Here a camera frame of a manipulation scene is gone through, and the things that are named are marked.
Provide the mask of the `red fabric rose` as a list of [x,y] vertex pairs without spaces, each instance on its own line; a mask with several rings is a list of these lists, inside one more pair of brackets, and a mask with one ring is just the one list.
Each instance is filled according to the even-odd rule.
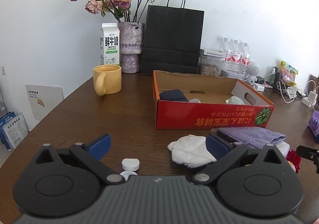
[[298,156],[297,152],[295,150],[290,150],[286,156],[286,160],[292,167],[292,169],[295,171],[295,173],[299,173],[301,163],[301,157]]

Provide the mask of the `white diaper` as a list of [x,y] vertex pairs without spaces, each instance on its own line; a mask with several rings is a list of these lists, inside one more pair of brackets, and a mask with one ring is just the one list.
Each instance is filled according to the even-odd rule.
[[173,162],[188,168],[198,168],[217,161],[207,150],[204,136],[189,134],[171,142],[167,148]]

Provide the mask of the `small white cap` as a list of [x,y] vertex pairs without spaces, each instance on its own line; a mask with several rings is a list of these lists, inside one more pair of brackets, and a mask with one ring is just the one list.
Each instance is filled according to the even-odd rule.
[[140,168],[140,161],[138,159],[125,158],[122,160],[122,168],[125,171],[138,171]]

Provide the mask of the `medium white bottle cap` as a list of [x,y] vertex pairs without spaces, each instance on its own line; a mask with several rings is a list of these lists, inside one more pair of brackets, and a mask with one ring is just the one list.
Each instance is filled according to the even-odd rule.
[[120,173],[120,175],[125,179],[125,181],[128,181],[131,176],[135,176],[138,174],[134,171],[123,171]]

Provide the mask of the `white tissue wad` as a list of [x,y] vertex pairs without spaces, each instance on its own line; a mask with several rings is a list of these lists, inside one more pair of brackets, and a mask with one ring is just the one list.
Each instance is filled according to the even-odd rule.
[[244,105],[245,104],[244,101],[237,96],[230,97],[229,99],[227,99],[225,101],[225,103],[230,104],[230,105]]

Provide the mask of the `navy zip pouch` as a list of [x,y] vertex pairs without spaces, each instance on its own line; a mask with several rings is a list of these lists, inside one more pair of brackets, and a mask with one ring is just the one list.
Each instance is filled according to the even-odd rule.
[[177,102],[188,102],[188,99],[181,90],[167,90],[159,94],[160,100],[164,101],[177,101]]

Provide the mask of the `large white bottle cap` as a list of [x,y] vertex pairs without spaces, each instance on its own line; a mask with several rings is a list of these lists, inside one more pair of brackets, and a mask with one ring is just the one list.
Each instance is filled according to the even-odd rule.
[[200,103],[201,101],[197,98],[193,98],[191,100],[189,100],[189,103]]

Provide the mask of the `clear cotton swab box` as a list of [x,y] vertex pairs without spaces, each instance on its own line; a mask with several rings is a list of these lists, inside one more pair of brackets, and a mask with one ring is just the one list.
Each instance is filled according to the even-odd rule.
[[290,145],[282,140],[275,142],[274,145],[280,150],[280,152],[286,158],[288,155],[288,152],[290,151]]

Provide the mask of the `purple tissue pack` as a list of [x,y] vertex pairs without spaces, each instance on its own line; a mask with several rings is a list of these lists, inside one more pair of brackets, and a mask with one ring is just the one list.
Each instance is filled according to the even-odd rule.
[[319,143],[319,112],[314,111],[311,118],[309,119],[308,126],[314,136],[314,139]]

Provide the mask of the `purple cloth pouch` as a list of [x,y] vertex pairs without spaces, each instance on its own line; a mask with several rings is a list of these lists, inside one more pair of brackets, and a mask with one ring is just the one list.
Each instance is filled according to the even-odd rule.
[[217,134],[221,138],[245,143],[251,148],[262,149],[268,143],[285,141],[287,136],[261,127],[220,127]]

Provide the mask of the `red cardboard box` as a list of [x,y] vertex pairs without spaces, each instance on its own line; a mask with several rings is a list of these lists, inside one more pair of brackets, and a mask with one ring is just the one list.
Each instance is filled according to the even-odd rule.
[[[266,127],[275,105],[251,86],[235,78],[153,72],[155,126],[163,130],[200,130],[217,127]],[[160,93],[181,90],[200,103],[160,100]],[[225,101],[237,96],[244,105]]]

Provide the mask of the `white paper sign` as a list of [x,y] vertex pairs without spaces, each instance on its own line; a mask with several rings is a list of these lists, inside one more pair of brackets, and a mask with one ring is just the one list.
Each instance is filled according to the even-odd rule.
[[64,99],[61,87],[26,85],[30,107],[36,120],[41,121]]

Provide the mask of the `yellow ceramic mug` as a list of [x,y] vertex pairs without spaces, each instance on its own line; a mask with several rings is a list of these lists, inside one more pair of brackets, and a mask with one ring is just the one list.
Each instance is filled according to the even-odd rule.
[[93,68],[94,90],[100,97],[122,89],[122,69],[119,65],[100,65]]

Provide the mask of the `water bottle left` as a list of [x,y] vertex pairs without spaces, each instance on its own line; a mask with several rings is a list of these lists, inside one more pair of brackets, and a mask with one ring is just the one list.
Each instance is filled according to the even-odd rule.
[[227,70],[229,68],[230,61],[231,61],[230,39],[227,37],[224,37],[223,39],[222,53],[225,55],[222,69]]

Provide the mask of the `water bottle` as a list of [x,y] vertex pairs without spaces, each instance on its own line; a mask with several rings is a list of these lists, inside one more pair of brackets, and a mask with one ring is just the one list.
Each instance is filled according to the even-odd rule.
[[233,49],[231,53],[230,70],[237,72],[241,61],[241,51],[239,50],[239,41],[234,39]]
[[223,39],[222,53],[225,55],[222,69],[227,70],[229,68],[230,61],[231,61],[230,39],[227,37],[224,37]]
[[242,55],[241,55],[241,63],[240,63],[240,67],[239,67],[239,71],[243,75],[246,74],[247,69],[249,67],[250,57],[251,57],[251,53],[249,50],[249,44],[244,43],[243,49],[242,49]]

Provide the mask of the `snack bag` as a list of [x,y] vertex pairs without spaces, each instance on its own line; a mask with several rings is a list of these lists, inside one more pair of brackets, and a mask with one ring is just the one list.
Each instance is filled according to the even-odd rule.
[[281,79],[284,84],[288,86],[296,86],[295,78],[298,75],[298,70],[295,69],[293,66],[288,64],[285,61],[281,61],[280,63],[280,71],[281,71]]

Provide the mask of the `white robot speaker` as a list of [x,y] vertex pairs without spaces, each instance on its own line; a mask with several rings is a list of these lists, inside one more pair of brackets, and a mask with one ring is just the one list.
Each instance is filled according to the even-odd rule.
[[254,83],[256,82],[259,73],[260,66],[256,62],[250,62],[246,71],[245,79]]

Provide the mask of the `clear jar of seeds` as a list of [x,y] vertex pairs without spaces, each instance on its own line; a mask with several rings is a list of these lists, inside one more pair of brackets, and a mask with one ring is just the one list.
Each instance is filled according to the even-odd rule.
[[221,58],[202,55],[200,58],[200,74],[219,77],[222,71],[223,60]]

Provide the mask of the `water bottle middle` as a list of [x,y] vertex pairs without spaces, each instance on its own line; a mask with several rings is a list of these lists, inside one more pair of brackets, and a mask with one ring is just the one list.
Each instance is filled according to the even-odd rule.
[[237,72],[241,61],[241,51],[239,50],[239,41],[234,39],[233,49],[231,53],[230,70]]

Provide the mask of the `water bottle right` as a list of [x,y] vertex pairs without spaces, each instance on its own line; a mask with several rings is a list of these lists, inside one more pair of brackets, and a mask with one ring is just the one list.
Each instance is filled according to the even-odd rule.
[[242,49],[242,55],[241,55],[241,63],[240,63],[240,67],[239,67],[239,71],[243,75],[246,74],[247,69],[249,67],[250,57],[251,57],[251,53],[249,50],[249,44],[244,43],[243,49]]

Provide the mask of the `white flat box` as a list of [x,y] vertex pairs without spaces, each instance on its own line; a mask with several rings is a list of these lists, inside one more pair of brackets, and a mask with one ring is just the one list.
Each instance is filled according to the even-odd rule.
[[205,56],[220,57],[220,58],[225,57],[225,53],[222,53],[219,51],[210,51],[210,50],[201,49],[201,53],[202,55],[205,55]]

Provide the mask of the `milk carton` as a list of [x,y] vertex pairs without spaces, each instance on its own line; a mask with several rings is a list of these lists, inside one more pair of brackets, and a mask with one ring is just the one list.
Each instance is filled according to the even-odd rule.
[[116,23],[102,23],[100,43],[100,64],[119,65],[119,28]]

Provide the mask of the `purple ceramic vase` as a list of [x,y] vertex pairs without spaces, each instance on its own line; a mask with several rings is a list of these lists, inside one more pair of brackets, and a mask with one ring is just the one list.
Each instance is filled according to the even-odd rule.
[[141,68],[144,23],[121,22],[119,28],[120,66],[123,73],[138,73]]

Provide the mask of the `black paper bag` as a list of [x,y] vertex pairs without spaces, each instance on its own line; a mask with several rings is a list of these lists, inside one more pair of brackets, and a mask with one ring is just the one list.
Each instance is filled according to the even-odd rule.
[[144,28],[141,73],[153,71],[196,74],[200,57],[204,11],[185,8],[148,6]]

